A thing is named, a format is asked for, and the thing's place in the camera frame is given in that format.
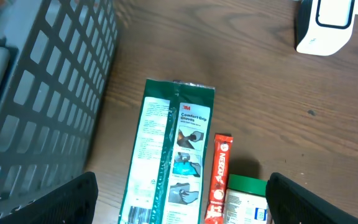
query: brown wood grain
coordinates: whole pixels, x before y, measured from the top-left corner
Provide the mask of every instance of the brown wood grain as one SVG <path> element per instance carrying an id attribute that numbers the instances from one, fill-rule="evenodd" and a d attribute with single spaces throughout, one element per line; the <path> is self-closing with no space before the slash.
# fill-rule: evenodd
<path id="1" fill-rule="evenodd" d="M 299 54 L 297 4 L 116 1 L 121 43 L 86 168 L 98 180 L 95 223 L 117 222 L 146 78 L 216 87 L 204 192 L 214 133 L 232 133 L 232 173 L 280 172 L 358 217 L 358 16 L 338 53 Z"/>

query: red nescafe packet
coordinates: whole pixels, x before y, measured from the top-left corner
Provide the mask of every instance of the red nescafe packet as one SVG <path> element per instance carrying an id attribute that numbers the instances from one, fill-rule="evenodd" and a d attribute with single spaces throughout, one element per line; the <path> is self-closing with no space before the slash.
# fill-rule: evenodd
<path id="1" fill-rule="evenodd" d="M 223 206 L 226 195 L 229 168 L 229 157 L 233 137 L 215 134 L 214 163 L 212 168 L 211 185 L 209 187 L 208 207 L 205 224 L 223 224 Z"/>

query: pill bottle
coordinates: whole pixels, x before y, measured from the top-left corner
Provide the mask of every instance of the pill bottle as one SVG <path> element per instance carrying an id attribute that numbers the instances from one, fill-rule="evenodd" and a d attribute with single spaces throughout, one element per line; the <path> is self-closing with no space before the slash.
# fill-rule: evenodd
<path id="1" fill-rule="evenodd" d="M 230 174 L 224 203 L 225 224 L 266 224 L 266 181 Z"/>

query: blue cloth image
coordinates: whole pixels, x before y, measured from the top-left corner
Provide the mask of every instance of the blue cloth image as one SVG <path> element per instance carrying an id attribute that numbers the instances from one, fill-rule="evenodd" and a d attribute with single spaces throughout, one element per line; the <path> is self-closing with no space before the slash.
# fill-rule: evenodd
<path id="1" fill-rule="evenodd" d="M 173 171 L 174 174 L 180 175 L 197 175 L 196 169 L 191 165 L 191 162 L 174 162 Z"/>

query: green package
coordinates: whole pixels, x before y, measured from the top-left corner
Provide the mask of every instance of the green package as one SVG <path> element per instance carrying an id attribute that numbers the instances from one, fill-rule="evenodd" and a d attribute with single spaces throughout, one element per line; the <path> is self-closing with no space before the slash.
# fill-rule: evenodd
<path id="1" fill-rule="evenodd" d="M 119 224 L 200 223 L 214 94 L 146 81 Z"/>

